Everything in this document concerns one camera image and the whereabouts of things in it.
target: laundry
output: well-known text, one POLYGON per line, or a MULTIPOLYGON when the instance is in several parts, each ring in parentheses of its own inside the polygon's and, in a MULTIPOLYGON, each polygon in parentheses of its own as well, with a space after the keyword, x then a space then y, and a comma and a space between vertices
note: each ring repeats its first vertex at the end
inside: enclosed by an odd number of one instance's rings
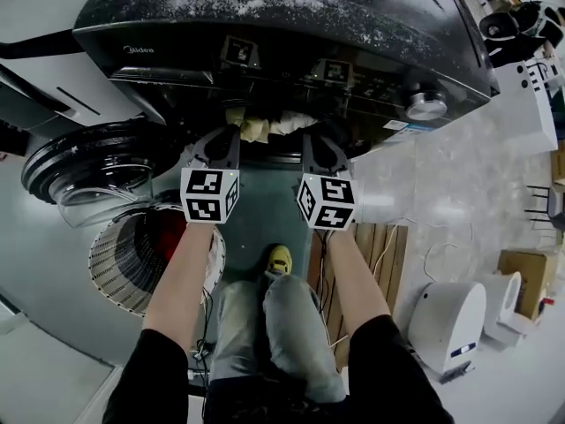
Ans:
POLYGON ((228 124, 241 127, 241 140, 258 141, 268 143, 268 135, 288 135, 298 129, 304 129, 318 122, 317 119, 297 113, 296 111, 284 111, 280 121, 268 121, 259 117, 246 117, 245 107, 236 107, 226 110, 226 121, 228 124))

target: transparent lid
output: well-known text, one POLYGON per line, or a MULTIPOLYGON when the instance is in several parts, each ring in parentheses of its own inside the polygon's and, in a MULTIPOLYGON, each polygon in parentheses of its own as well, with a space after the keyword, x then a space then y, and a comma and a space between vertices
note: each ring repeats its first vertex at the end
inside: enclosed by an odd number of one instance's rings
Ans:
POLYGON ((153 199, 153 165, 114 161, 98 171, 70 173, 49 187, 63 219, 73 228, 102 223, 153 199))

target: human arm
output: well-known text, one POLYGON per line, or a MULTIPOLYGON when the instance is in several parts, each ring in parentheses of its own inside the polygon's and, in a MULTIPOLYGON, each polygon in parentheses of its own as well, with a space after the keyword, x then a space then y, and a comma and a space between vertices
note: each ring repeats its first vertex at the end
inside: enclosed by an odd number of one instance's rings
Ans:
POLYGON ((328 243, 350 335, 350 400, 357 421, 375 416, 382 422, 453 423, 403 341, 353 235, 336 232, 328 243))
POLYGON ((191 349, 206 279, 208 252, 214 226, 190 223, 153 292, 143 322, 182 347, 191 349))
POLYGON ((329 255, 334 269, 345 328, 350 335, 379 315, 390 315, 387 301, 374 280, 350 231, 330 237, 329 255))
POLYGON ((188 359, 214 226, 191 223, 146 311, 139 341, 109 398, 103 424, 185 424, 188 359))

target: washing machine knob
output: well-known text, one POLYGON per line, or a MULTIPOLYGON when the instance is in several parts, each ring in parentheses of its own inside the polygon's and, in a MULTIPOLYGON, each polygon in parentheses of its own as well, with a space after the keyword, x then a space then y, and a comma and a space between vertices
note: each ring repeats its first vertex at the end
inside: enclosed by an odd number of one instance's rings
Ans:
POLYGON ((414 121, 431 121, 448 111, 445 96, 437 91, 422 91, 410 96, 406 116, 414 121))

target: sneaker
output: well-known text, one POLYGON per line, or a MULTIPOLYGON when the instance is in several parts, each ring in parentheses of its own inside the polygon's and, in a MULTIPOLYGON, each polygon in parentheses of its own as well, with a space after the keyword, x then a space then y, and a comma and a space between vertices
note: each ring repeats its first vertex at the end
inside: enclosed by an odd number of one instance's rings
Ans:
POLYGON ((268 257, 267 270, 272 273, 290 275, 292 271, 292 256, 284 245, 276 246, 268 257))

